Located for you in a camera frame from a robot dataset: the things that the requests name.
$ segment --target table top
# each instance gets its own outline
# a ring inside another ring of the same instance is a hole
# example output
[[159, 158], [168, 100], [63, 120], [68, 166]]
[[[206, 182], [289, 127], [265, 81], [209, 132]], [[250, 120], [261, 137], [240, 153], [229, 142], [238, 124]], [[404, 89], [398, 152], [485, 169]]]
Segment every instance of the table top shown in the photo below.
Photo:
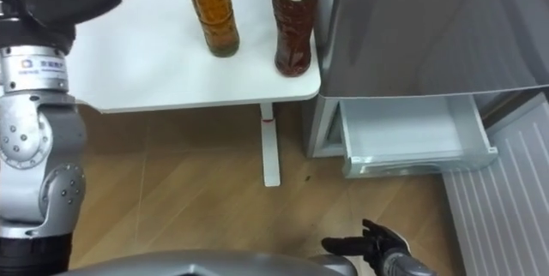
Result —
[[70, 93], [103, 112], [148, 111], [302, 100], [320, 71], [286, 78], [275, 68], [271, 0], [232, 0], [240, 49], [211, 55], [190, 0], [125, 0], [78, 26], [67, 57]]

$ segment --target brown liquid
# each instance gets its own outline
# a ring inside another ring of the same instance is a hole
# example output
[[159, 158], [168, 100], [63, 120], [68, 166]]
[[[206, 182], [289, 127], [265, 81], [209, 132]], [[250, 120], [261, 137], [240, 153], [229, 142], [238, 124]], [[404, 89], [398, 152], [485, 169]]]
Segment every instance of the brown liquid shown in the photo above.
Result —
[[202, 23], [209, 49], [217, 57], [230, 57], [240, 43], [231, 0], [191, 0]]
[[317, 1], [273, 0], [278, 27], [274, 64], [283, 75], [302, 75], [311, 66], [311, 32]]

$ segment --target wooden floor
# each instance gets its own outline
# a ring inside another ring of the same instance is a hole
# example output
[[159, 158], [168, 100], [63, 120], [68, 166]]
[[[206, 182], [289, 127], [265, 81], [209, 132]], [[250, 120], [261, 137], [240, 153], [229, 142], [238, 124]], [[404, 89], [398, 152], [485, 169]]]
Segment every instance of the wooden floor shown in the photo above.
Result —
[[359, 235], [369, 218], [404, 235], [440, 275], [465, 274], [440, 177], [343, 179], [341, 159], [303, 155], [299, 106], [275, 109], [282, 186], [267, 189], [256, 105], [116, 115], [82, 107], [87, 194], [72, 267], [167, 249], [307, 257], [322, 253], [323, 237]]

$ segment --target open drawer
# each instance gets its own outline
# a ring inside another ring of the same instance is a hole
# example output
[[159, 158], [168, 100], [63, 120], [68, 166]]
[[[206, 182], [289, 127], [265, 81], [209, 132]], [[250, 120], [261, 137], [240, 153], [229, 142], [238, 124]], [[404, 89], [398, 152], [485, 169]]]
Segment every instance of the open drawer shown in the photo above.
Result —
[[346, 177], [476, 169], [490, 146], [471, 95], [340, 102]]

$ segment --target gray refrigerator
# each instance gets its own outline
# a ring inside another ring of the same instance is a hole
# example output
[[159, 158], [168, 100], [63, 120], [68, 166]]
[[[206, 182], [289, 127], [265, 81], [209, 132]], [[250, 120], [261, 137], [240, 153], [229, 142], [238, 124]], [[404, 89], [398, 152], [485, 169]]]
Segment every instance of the gray refrigerator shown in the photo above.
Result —
[[469, 276], [549, 271], [549, 0], [320, 0], [305, 151], [442, 174]]

